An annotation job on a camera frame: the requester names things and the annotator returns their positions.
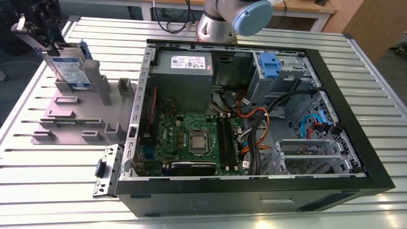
power cable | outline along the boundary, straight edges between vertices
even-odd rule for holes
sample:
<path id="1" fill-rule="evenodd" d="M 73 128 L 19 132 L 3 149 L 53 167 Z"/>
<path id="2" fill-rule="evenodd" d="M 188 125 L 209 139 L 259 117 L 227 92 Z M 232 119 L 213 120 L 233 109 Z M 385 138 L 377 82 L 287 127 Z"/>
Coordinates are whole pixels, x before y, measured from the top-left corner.
<path id="1" fill-rule="evenodd" d="M 191 2 L 189 2 L 189 0 L 185 0 L 185 4 L 187 4 L 187 7 L 188 7 L 188 9 L 187 9 L 188 14 L 187 14 L 187 19 L 185 19 L 184 25 L 181 26 L 181 28 L 180 28 L 179 30 L 175 30 L 175 31 L 169 30 L 169 28 L 168 28 L 168 27 L 169 27 L 171 21 L 167 22 L 167 29 L 163 27 L 161 22 L 160 22 L 160 20 L 159 20 L 157 8 L 155 7 L 155 5 L 156 5 L 156 0 L 152 0 L 152 3 L 153 3 L 153 13 L 155 13 L 155 17 L 156 17 L 157 24 L 159 24 L 160 28 L 161 28 L 165 32 L 168 32 L 168 33 L 171 33 L 171 34 L 177 34 L 177 33 L 180 33 L 180 32 L 185 29 L 185 27 L 187 27 L 188 20 L 189 20 L 189 15 L 191 15 L 191 14 L 192 14 L 192 17 L 193 17 L 193 19 L 195 19 L 193 12 L 192 12 L 192 10 L 191 10 Z"/>

red wire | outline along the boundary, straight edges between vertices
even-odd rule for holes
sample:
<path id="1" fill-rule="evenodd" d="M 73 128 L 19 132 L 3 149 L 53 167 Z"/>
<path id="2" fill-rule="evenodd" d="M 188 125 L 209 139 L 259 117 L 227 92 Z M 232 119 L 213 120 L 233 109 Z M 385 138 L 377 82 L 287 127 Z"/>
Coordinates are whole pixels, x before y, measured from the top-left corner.
<path id="1" fill-rule="evenodd" d="M 149 119 L 148 119 L 148 125 L 145 128 L 145 132 L 147 133 L 148 129 L 149 129 L 149 125 L 151 125 L 151 119 L 152 119 L 152 115 L 153 115 L 153 111 L 155 111 L 155 104 L 157 102 L 157 87 L 153 88 L 153 103 L 152 103 L 152 109 L 151 109 L 151 113 L 149 113 Z"/>

black cable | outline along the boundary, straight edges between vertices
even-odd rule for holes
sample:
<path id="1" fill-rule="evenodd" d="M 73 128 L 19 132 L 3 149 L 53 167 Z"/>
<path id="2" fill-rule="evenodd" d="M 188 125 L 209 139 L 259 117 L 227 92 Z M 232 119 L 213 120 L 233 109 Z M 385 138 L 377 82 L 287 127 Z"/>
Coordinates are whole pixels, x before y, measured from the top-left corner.
<path id="1" fill-rule="evenodd" d="M 276 26 L 272 27 L 272 29 L 276 29 L 280 27 L 280 25 L 283 24 L 283 22 L 285 21 L 285 17 L 287 17 L 287 3 L 285 3 L 285 0 L 283 0 L 283 3 L 284 3 L 284 11 L 283 11 L 283 15 L 280 17 L 280 21 L 277 23 Z"/>
<path id="2" fill-rule="evenodd" d="M 163 27 L 161 22 L 160 22 L 160 20 L 159 20 L 157 8 L 153 7 L 153 13 L 155 13 L 155 17 L 156 17 L 156 20 L 157 20 L 157 24 L 159 24 L 160 28 L 161 28 L 165 32 L 168 32 L 168 33 L 171 33 L 171 34 L 177 34 L 177 33 L 180 33 L 180 32 L 185 29 L 185 27 L 187 27 L 188 20 L 189 20 L 189 13 L 191 13 L 191 11 L 192 11 L 192 10 L 191 10 L 191 2 L 189 2 L 189 0 L 185 0 L 185 4 L 187 4 L 187 7 L 188 7 L 188 10 L 187 10 L 187 11 L 188 11 L 188 14 L 187 14 L 185 23 L 184 23 L 184 25 L 181 26 L 181 28 L 180 28 L 179 30 L 175 30 L 175 31 L 172 31 L 172 30 L 168 29 L 168 25 L 169 25 L 171 21 L 167 23 L 167 29 Z"/>
<path id="3" fill-rule="evenodd" d="M 173 10 L 175 10 L 175 9 L 172 9 L 172 10 L 167 10 L 167 9 L 164 8 L 164 11 L 165 11 L 165 12 L 172 12 Z"/>
<path id="4" fill-rule="evenodd" d="M 180 14 L 180 16 L 177 17 L 177 19 L 172 19 L 167 22 L 167 29 L 169 30 L 169 23 L 172 22 L 177 22 L 177 20 L 184 16 L 184 13 L 187 12 L 187 10 L 183 11 L 183 13 Z"/>

aluminum table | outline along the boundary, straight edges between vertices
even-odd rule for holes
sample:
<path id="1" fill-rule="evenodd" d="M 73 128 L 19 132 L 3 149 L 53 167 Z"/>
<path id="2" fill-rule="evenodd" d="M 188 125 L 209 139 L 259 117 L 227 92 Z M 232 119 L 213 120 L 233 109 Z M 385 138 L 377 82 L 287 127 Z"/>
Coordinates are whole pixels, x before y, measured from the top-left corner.
<path id="1" fill-rule="evenodd" d="M 137 81 L 145 39 L 195 40 L 152 21 L 71 17 L 68 42 L 88 43 L 111 80 Z M 0 129 L 0 225 L 49 228 L 405 228 L 407 109 L 352 39 L 340 34 L 263 30 L 239 43 L 317 49 L 380 156 L 396 188 L 324 212 L 137 219 L 116 199 L 92 199 L 103 146 L 39 146 L 31 134 L 55 88 L 43 63 Z"/>

blue hard drive label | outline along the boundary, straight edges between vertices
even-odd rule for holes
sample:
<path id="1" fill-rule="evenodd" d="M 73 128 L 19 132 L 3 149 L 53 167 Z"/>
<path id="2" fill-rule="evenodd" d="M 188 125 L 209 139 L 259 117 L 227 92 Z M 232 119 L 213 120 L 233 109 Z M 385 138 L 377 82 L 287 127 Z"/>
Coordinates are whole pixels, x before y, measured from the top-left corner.
<path id="1" fill-rule="evenodd" d="M 75 90 L 87 90 L 91 82 L 83 70 L 79 69 L 80 62 L 76 58 L 52 58 L 59 72 Z"/>

